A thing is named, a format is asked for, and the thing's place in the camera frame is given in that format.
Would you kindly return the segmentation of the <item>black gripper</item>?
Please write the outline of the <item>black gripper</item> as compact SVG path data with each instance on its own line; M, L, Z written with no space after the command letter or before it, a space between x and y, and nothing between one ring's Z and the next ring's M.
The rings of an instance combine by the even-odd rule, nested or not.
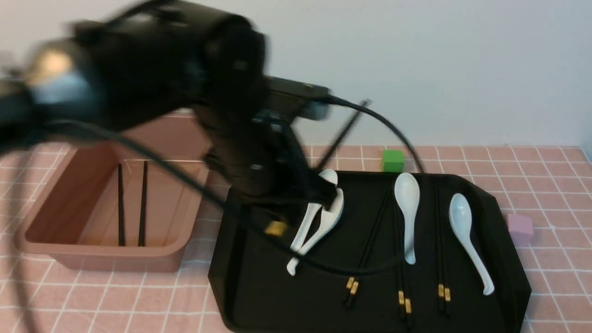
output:
M309 168L292 131L279 146L269 123L213 107L196 106L193 112L210 141L203 160L234 187L243 203L276 218L308 203L334 203L336 186Z

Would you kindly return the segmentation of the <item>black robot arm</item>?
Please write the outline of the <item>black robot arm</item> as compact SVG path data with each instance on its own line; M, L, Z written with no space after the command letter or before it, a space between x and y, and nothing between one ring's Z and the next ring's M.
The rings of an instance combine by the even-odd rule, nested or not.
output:
M183 0L146 0L106 22L81 20L1 80L1 153L42 142L89 145L190 108L209 139L206 164L247 203L283 216L331 206L290 124L327 117L328 88L269 76L266 37L243 16Z

